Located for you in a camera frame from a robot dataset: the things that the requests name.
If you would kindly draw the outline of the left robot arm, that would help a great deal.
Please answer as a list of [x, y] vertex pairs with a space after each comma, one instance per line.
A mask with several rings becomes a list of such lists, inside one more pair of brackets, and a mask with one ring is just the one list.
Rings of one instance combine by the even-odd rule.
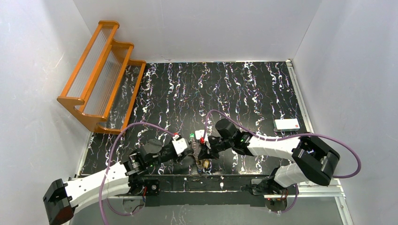
[[48, 222], [62, 225], [91, 204], [127, 194], [143, 185], [143, 176], [150, 167], [170, 160], [180, 162], [191, 153], [193, 148], [186, 138], [171, 140], [166, 145], [151, 139], [108, 169], [70, 181], [57, 179], [43, 196]]

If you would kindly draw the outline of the yellow key tag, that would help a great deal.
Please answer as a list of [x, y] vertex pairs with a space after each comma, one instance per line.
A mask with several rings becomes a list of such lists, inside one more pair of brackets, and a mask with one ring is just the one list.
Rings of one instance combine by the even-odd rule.
[[203, 167], [204, 169], [208, 169], [209, 166], [210, 166], [210, 161], [207, 160], [207, 159], [205, 159], [205, 160], [202, 160], [201, 164], [202, 164], [202, 167]]

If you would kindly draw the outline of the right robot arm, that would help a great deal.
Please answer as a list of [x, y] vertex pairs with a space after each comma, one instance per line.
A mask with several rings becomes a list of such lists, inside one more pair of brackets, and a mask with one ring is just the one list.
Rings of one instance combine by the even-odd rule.
[[241, 131], [228, 119], [219, 120], [215, 128], [219, 136], [207, 136], [203, 130], [195, 133], [201, 145], [198, 158], [217, 159], [219, 153], [232, 149], [247, 156], [270, 156], [287, 159], [291, 164], [276, 168], [266, 184], [287, 188], [293, 184], [311, 181], [328, 186], [334, 176], [340, 155], [314, 134], [285, 138], [266, 137]]

